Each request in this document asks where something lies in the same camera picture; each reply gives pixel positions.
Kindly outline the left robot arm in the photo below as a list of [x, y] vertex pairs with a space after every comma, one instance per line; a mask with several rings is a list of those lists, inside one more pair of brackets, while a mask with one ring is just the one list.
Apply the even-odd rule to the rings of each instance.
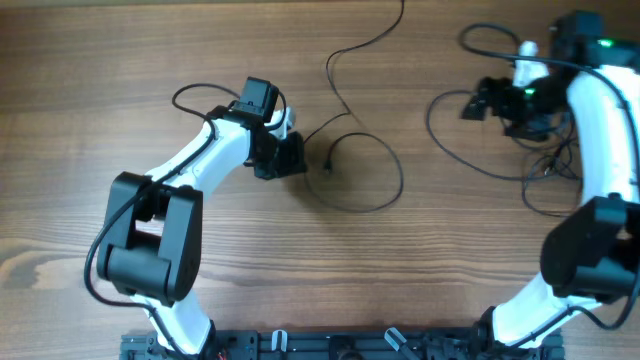
[[113, 181], [103, 228], [84, 268], [125, 295], [124, 308], [141, 308], [154, 329], [125, 335], [123, 359], [253, 359], [254, 332], [218, 332], [200, 307], [193, 285], [199, 272], [203, 205], [235, 168], [264, 180], [303, 173], [304, 145], [294, 131], [285, 96], [250, 77], [227, 106], [202, 115], [203, 127], [178, 154], [144, 175], [123, 172]]

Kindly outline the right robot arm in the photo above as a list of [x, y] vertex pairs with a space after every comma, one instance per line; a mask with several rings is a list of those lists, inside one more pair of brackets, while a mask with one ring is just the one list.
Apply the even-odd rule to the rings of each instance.
[[544, 241], [540, 270], [484, 322], [494, 353], [534, 348], [576, 315], [622, 301], [627, 318], [639, 296], [639, 47], [609, 38], [602, 18], [575, 11], [552, 27], [548, 57], [531, 42], [509, 57], [512, 78], [481, 80], [463, 110], [507, 121], [506, 135], [542, 141], [548, 118], [573, 117], [582, 164], [582, 199]]

